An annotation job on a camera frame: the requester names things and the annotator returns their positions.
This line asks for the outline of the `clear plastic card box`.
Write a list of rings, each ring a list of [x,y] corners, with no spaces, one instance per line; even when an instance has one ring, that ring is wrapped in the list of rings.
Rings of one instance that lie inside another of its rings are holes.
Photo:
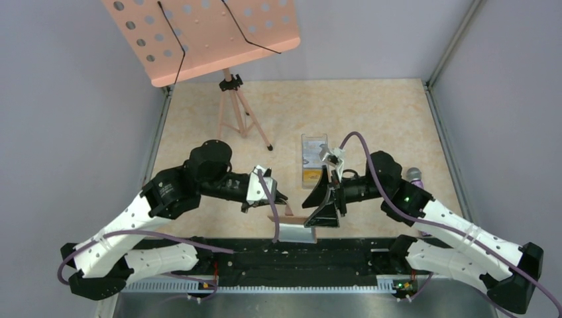
[[[320,158],[320,153],[324,146],[328,144],[326,134],[317,136],[303,134],[301,136],[302,146],[302,187],[312,189],[319,181],[324,162]]]

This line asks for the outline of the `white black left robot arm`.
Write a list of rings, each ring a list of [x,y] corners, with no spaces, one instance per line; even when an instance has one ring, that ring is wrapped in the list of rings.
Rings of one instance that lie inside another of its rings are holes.
[[[238,202],[242,212],[262,206],[275,209],[288,200],[271,169],[255,166],[249,173],[235,173],[232,155],[227,143],[208,140],[182,165],[158,172],[108,225],[84,242],[62,247],[62,267],[74,273],[65,278],[58,269],[59,282],[75,295],[99,301],[152,276],[208,272],[212,254],[228,253],[227,248],[208,245],[202,238],[159,233],[158,228],[197,209],[205,196]]]

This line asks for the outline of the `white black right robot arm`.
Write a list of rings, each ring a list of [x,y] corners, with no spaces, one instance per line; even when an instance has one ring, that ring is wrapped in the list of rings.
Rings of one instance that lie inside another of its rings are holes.
[[[381,209],[444,243],[433,246],[402,235],[390,248],[388,263],[397,273],[409,269],[450,277],[483,293],[493,304],[524,314],[542,269],[543,250],[534,243],[518,245],[492,235],[456,215],[426,190],[402,177],[402,167],[386,152],[370,155],[376,170],[345,177],[344,152],[322,150],[322,173],[303,202],[312,209],[306,227],[339,226],[350,203],[382,198]]]

